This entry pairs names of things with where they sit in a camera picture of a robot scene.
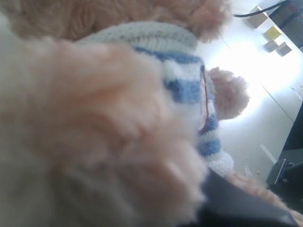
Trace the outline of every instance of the black cable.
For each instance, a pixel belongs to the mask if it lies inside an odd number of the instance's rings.
[[[285,1],[277,3],[276,5],[273,5],[271,7],[268,7],[266,9],[263,9],[263,10],[260,10],[260,11],[254,12],[254,13],[249,13],[249,14],[244,14],[244,15],[234,14],[233,16],[234,17],[251,17],[251,16],[254,16],[254,15],[257,15],[257,14],[260,14],[260,13],[264,13],[264,12],[269,11],[271,9],[274,9],[276,7],[279,7],[279,6],[283,5],[283,4],[287,4],[289,2],[290,2],[290,0],[285,0]]]

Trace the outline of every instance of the blue and white striped knit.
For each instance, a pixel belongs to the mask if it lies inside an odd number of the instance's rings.
[[[163,82],[176,103],[196,119],[198,152],[209,166],[224,176],[233,168],[233,160],[221,149],[218,120],[214,107],[214,85],[205,73],[204,63],[194,55],[197,40],[187,30],[165,23],[135,22],[113,26],[82,39],[79,43],[130,43],[134,49],[162,64]]]

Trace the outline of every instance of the yellow block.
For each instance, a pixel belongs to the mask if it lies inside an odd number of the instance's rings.
[[[265,36],[271,40],[277,39],[282,33],[279,31],[279,28],[272,26],[269,30],[265,32]]]

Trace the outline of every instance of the wooden block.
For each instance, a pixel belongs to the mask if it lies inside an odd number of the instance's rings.
[[[282,43],[281,45],[278,46],[276,51],[281,55],[285,56],[287,55],[292,49],[286,44],[286,42]]]
[[[259,6],[256,6],[251,13],[254,13],[256,11],[262,10]],[[254,16],[251,16],[247,19],[247,21],[254,27],[258,28],[260,25],[262,25],[266,20],[268,19],[268,15],[264,13],[260,13]]]
[[[269,30],[267,30],[264,35],[271,40],[277,39],[280,35],[282,35],[282,32],[280,32],[280,29],[277,26],[271,26]]]
[[[265,48],[269,50],[269,52],[273,52],[278,48],[278,44],[274,40],[270,40],[267,44],[265,44]]]

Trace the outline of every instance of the white table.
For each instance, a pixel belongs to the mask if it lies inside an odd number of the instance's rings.
[[[221,122],[221,139],[236,171],[244,174],[248,167],[260,182],[280,156],[303,97],[303,54],[285,35],[277,42],[286,41],[292,51],[284,57],[268,53],[263,33],[272,25],[268,19],[253,29],[235,18],[221,40],[198,48],[208,68],[220,66],[250,83],[248,108],[237,119]]]

